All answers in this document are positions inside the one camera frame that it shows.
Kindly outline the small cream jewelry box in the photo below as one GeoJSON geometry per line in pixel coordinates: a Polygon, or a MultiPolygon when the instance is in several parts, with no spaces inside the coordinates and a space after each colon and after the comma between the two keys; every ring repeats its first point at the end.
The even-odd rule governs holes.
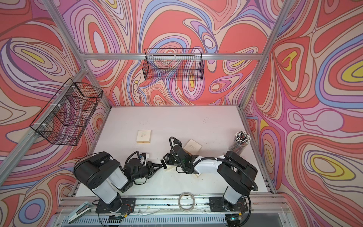
{"type": "Polygon", "coordinates": [[[176,166],[167,165],[166,162],[163,159],[161,160],[161,164],[162,164],[162,167],[163,167],[164,171],[170,171],[170,170],[176,168],[176,166]]]}

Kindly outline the cream drawer jewelry box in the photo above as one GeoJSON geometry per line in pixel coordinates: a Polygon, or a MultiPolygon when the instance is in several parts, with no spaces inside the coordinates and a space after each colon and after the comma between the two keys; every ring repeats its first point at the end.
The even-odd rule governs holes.
{"type": "Polygon", "coordinates": [[[151,142],[151,130],[138,130],[136,142],[137,143],[150,143],[151,142]]]}

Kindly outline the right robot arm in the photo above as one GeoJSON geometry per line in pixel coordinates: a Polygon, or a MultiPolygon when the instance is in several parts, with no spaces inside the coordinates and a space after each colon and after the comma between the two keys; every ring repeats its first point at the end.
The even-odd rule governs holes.
{"type": "Polygon", "coordinates": [[[202,157],[191,155],[182,147],[180,140],[169,138],[170,152],[163,161],[170,166],[181,169],[180,174],[200,175],[204,173],[218,174],[228,184],[223,200],[231,205],[239,199],[249,197],[252,191],[259,190],[255,182],[257,168],[232,151],[221,157],[202,157]]]}

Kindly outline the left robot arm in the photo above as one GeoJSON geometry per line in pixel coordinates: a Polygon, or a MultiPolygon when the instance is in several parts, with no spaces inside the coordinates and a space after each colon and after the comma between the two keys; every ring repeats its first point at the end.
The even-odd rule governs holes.
{"type": "Polygon", "coordinates": [[[126,158],[124,165],[105,151],[86,156],[78,161],[74,168],[75,178],[91,190],[107,205],[118,197],[118,192],[129,190],[139,185],[137,180],[147,181],[158,170],[165,167],[164,163],[153,163],[147,153],[133,152],[126,158]]]}

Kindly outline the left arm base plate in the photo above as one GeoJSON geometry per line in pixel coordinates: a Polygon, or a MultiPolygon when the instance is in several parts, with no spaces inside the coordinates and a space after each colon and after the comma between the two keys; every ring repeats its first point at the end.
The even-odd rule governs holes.
{"type": "Polygon", "coordinates": [[[136,198],[131,197],[116,199],[111,204],[107,204],[100,199],[96,205],[95,212],[97,214],[130,214],[134,212],[135,202],[136,198]]]}

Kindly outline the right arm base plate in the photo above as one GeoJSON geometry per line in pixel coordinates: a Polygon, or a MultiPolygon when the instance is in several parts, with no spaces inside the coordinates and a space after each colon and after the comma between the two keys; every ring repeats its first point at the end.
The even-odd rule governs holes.
{"type": "Polygon", "coordinates": [[[245,197],[240,197],[236,204],[232,204],[223,197],[210,197],[209,203],[212,212],[240,212],[245,213],[249,210],[245,197]]]}

